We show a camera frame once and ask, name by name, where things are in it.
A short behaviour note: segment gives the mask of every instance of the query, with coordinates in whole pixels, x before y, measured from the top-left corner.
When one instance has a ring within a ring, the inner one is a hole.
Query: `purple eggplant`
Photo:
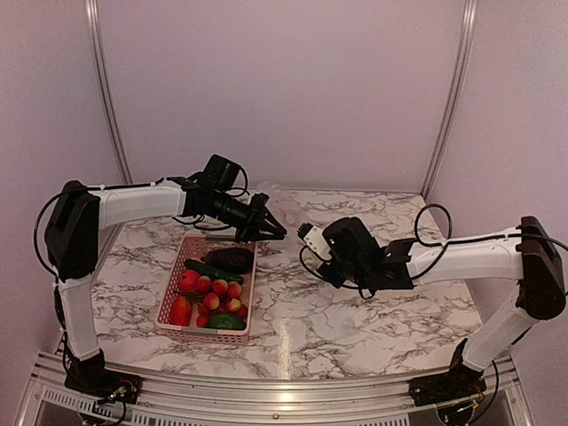
[[[230,247],[212,250],[201,260],[222,271],[243,274],[252,271],[255,255],[247,248]]]

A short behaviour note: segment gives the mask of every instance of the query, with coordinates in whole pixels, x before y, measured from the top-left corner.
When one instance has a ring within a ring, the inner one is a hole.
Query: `cucumber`
[[[227,282],[236,281],[242,285],[243,279],[240,275],[236,273],[230,273],[221,271],[217,269],[215,266],[211,266],[208,264],[203,264],[197,260],[187,259],[184,262],[185,268],[190,269],[192,271],[196,271],[201,275],[205,275],[206,277],[210,277],[211,280],[225,280]]]
[[[207,323],[207,328],[216,328],[217,330],[244,330],[246,327],[247,324],[243,318],[229,312],[216,313]]]

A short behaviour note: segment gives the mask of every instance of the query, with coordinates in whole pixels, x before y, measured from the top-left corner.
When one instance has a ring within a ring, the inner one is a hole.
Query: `marble table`
[[[381,245],[412,235],[421,196],[294,191],[316,224],[357,216]],[[421,229],[440,233],[430,214]],[[331,379],[447,366],[481,319],[463,281],[383,291],[362,300],[302,269],[294,234],[259,243],[248,346],[180,343],[156,334],[154,319],[187,228],[160,218],[127,224],[93,289],[95,324],[108,361],[180,374]]]

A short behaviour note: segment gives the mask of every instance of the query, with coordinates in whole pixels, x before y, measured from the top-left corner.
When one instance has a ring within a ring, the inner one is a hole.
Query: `white wall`
[[[452,211],[460,235],[535,215],[551,236],[568,241],[567,94],[568,3],[481,0],[465,89],[431,197]],[[511,285],[471,283],[485,318]],[[568,424],[567,328],[565,312],[513,351],[537,426]]]
[[[41,206],[73,178],[120,182],[97,89],[83,2],[3,2],[0,12],[0,419],[57,327],[51,276],[32,247]]]
[[[460,35],[455,0],[102,0],[136,180],[211,152],[290,186],[420,191]]]

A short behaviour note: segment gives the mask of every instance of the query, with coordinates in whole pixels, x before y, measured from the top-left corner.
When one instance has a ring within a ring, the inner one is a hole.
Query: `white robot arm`
[[[412,289],[442,280],[516,280],[501,308],[454,353],[449,371],[415,378],[409,393],[417,406],[466,397],[484,390],[481,376],[492,361],[540,320],[559,315],[566,305],[562,259],[535,217],[499,233],[424,245],[417,239],[379,247],[356,217],[325,229],[304,224],[298,236],[321,260],[319,276],[337,288],[346,280],[359,292]]]
[[[88,187],[71,181],[52,199],[57,204],[45,228],[51,268],[41,257],[40,261],[56,277],[56,312],[65,330],[64,358],[70,359],[68,388],[100,397],[114,394],[121,383],[138,388],[138,377],[105,369],[95,332],[91,290],[97,278],[100,230],[150,217],[208,216],[234,227],[237,241],[285,237],[286,229],[265,207],[267,195],[256,193],[244,203],[227,193],[241,171],[240,165],[214,155],[203,172],[188,178],[118,187]],[[133,403],[136,397],[133,390],[123,400]]]

